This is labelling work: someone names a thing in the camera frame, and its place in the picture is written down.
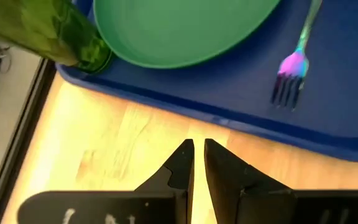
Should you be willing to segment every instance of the fork tines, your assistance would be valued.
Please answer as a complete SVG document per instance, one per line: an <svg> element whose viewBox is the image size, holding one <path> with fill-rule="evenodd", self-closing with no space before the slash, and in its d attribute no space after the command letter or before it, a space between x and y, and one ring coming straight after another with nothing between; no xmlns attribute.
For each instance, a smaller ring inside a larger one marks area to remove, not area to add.
<svg viewBox="0 0 358 224"><path fill-rule="evenodd" d="M287 106L291 99L291 108L294 110L298 103L299 94L303 88L303 79L303 77L279 73L274 84L270 102L278 107L281 105Z"/></svg>

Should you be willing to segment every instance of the metal fork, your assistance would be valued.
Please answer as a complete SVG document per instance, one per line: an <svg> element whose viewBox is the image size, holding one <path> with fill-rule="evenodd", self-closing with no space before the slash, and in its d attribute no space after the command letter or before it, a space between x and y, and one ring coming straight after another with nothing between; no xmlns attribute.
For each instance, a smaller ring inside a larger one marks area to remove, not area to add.
<svg viewBox="0 0 358 224"><path fill-rule="evenodd" d="M295 109L298 103L299 94L303 89L306 73L309 68L309 60L306 58L305 48L310 36L311 26L313 25L322 1L323 0L312 0L295 51L281 62L270 99L272 104L276 103L278 96L277 106L281 106L282 103L284 103L284 106L287 106L292 93L292 110Z"/></svg>

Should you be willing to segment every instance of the fork handle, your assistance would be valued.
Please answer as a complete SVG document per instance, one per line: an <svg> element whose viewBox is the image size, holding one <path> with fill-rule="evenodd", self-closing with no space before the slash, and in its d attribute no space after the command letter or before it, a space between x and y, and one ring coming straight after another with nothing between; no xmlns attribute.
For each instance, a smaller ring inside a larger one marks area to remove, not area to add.
<svg viewBox="0 0 358 224"><path fill-rule="evenodd" d="M310 36L311 26L313 25L314 19L316 18L322 1L323 0L311 0L308 17L306 18L305 24L303 25L302 33L298 41L298 46L296 46L296 50L302 52L305 50Z"/></svg>

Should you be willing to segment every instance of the glass bottle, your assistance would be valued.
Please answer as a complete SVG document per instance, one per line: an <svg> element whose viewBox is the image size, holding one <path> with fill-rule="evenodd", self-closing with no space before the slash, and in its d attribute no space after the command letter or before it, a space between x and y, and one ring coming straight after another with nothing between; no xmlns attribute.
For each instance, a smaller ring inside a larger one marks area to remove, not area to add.
<svg viewBox="0 0 358 224"><path fill-rule="evenodd" d="M98 30L69 0L0 0L0 39L88 73L112 58Z"/></svg>

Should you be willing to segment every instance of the wooden table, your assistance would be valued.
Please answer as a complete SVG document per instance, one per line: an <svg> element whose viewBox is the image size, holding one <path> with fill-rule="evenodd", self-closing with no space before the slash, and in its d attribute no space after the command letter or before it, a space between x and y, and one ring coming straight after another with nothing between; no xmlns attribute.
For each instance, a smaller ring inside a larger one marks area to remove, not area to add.
<svg viewBox="0 0 358 224"><path fill-rule="evenodd" d="M134 190L186 139L195 142L193 223L216 223L203 144L213 138L294 189L358 189L358 163L85 90L57 75L2 223L46 190Z"/></svg>

